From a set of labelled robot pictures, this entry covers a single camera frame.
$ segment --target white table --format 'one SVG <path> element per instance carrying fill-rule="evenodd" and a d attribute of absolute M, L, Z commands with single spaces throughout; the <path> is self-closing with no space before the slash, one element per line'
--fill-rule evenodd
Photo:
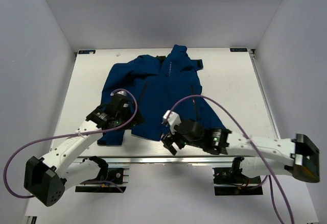
<path fill-rule="evenodd" d="M 77 55 L 55 134 L 74 131 L 99 104 L 113 64 L 128 62 L 142 54 L 163 56 L 169 52 L 170 49 L 113 49 Z M 250 135 L 276 136 L 249 53 L 232 53 L 228 48 L 191 48 L 188 54 L 192 59 L 203 60 L 204 69 L 198 71 L 198 76 L 204 95 L 225 106 Z M 227 128 L 238 130 L 220 109 L 211 106 Z M 62 141 L 54 141 L 52 148 Z M 94 143 L 80 157 L 93 155 L 109 163 L 179 164 L 130 164 L 124 194 L 75 193 L 72 188 L 49 208 L 36 199 L 29 200 L 26 216 L 37 216 L 36 224 L 278 223 L 271 205 L 269 184 L 263 186 L 262 196 L 214 196 L 211 165 L 229 165 L 231 158 L 213 157 L 193 147 L 185 147 L 172 157 L 161 142 L 134 137 L 130 132 L 125 132 L 122 146 Z M 295 223 L 316 222 L 306 184 L 292 177 L 279 179 L 289 198 Z M 284 201 L 276 187 L 275 200 L 282 218 L 289 223 Z"/>

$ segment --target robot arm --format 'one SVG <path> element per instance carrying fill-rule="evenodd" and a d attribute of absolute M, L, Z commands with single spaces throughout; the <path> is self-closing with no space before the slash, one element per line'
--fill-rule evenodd
<path fill-rule="evenodd" d="M 109 104 L 99 106 L 92 111 L 76 133 L 112 129 L 124 124 L 131 116 L 126 93 L 116 93 Z M 121 129 L 129 129 L 142 122 L 144 120 L 137 111 L 134 119 Z M 81 134 L 66 139 L 40 159 L 30 158 L 26 163 L 24 188 L 46 206 L 51 206 L 70 187 L 90 179 L 105 180 L 108 175 L 108 164 L 101 158 L 93 156 L 85 159 L 81 164 L 71 165 L 84 150 L 101 137 L 101 133 Z"/>
<path fill-rule="evenodd" d="M 249 179 L 256 176 L 269 175 L 270 172 L 248 140 L 237 132 L 228 129 L 206 129 L 191 119 L 181 120 L 175 112 L 167 111 L 163 120 L 170 126 L 170 133 L 162 137 L 163 146 L 173 155 L 185 145 L 201 148 L 213 155 L 254 156 L 255 158 L 237 157 L 226 177 L 218 179 L 230 180 Z M 303 134 L 297 134 L 295 139 L 269 139 L 253 137 L 251 139 L 277 175 L 290 175 L 294 178 L 316 183 L 319 176 L 319 149 Z"/>

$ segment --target black label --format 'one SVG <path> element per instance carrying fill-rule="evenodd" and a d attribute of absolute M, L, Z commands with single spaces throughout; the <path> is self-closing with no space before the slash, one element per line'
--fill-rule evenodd
<path fill-rule="evenodd" d="M 95 49 L 85 49 L 82 51 L 78 51 L 78 54 L 95 54 L 96 50 Z"/>
<path fill-rule="evenodd" d="M 229 48 L 230 52 L 247 52 L 247 48 Z"/>

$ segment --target white wall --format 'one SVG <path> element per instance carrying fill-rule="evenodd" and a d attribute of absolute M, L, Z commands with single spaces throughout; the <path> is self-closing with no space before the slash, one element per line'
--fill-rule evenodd
<path fill-rule="evenodd" d="M 2 174 L 9 156 L 31 140 L 53 134 L 74 54 L 45 0 L 0 0 L 0 223 L 20 223 L 26 200 L 11 196 Z M 25 163 L 49 143 L 19 154 L 9 168 L 20 194 Z"/>
<path fill-rule="evenodd" d="M 79 48 L 256 48 L 282 0 L 46 0 Z"/>
<path fill-rule="evenodd" d="M 320 148 L 321 182 L 307 184 L 319 223 L 327 223 L 326 23 L 327 0 L 283 0 L 256 51 L 281 135 L 307 134 Z"/>

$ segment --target blue cloth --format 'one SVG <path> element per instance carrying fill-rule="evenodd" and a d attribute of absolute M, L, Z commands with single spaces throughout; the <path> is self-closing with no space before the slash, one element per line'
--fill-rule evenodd
<path fill-rule="evenodd" d="M 169 128 L 162 125 L 162 116 L 181 98 L 201 94 L 202 86 L 197 71 L 202 60 L 191 60 L 187 47 L 175 45 L 164 61 L 149 55 L 139 56 L 128 63 L 115 64 L 102 91 L 101 104 L 109 103 L 111 92 L 117 88 L 129 90 L 138 100 L 145 123 L 132 128 L 132 134 L 160 141 Z M 183 119 L 198 121 L 205 128 L 225 128 L 216 113 L 203 98 L 184 101 L 177 106 Z M 100 145 L 121 145 L 124 131 L 106 133 Z"/>

